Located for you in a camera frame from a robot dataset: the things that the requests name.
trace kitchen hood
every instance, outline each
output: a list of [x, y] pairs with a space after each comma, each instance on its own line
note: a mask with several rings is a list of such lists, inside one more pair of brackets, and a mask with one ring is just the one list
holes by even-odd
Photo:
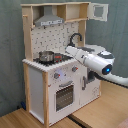
[[64, 23], [64, 19], [53, 15], [52, 5], [42, 7], [43, 17], [35, 21], [35, 27]]

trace cabinet door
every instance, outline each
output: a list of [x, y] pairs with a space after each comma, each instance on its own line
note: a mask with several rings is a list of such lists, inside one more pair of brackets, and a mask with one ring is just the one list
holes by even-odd
[[84, 106], [99, 96], [100, 81], [94, 79], [89, 82], [88, 69], [82, 66], [81, 68], [81, 85], [80, 85], [80, 106]]
[[100, 21], [107, 21], [108, 4], [89, 3], [88, 18]]

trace oven handle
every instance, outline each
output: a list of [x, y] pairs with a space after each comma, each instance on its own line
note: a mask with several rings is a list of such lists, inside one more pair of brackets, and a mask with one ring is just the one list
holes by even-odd
[[71, 81], [69, 81], [69, 82], [66, 83], [66, 84], [61, 84], [61, 85], [59, 85], [59, 87], [66, 87], [66, 86], [70, 85], [72, 82], [73, 82], [73, 81], [71, 80]]
[[84, 80], [84, 87], [82, 87], [82, 90], [85, 90], [86, 88], [86, 77], [85, 76], [83, 76], [83, 80]]

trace oven window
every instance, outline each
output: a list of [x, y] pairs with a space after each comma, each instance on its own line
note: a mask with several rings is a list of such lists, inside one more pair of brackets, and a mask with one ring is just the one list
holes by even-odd
[[73, 103], [73, 85], [56, 92], [56, 111]]

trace table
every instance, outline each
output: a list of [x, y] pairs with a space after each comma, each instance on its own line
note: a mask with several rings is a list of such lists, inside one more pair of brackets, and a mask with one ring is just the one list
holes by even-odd
[[[0, 128], [44, 128], [37, 119], [23, 109], [16, 110], [0, 118]], [[81, 128], [69, 118], [52, 125], [50, 128]]]
[[128, 118], [128, 89], [102, 81], [101, 97], [71, 117], [87, 128], [116, 128]]

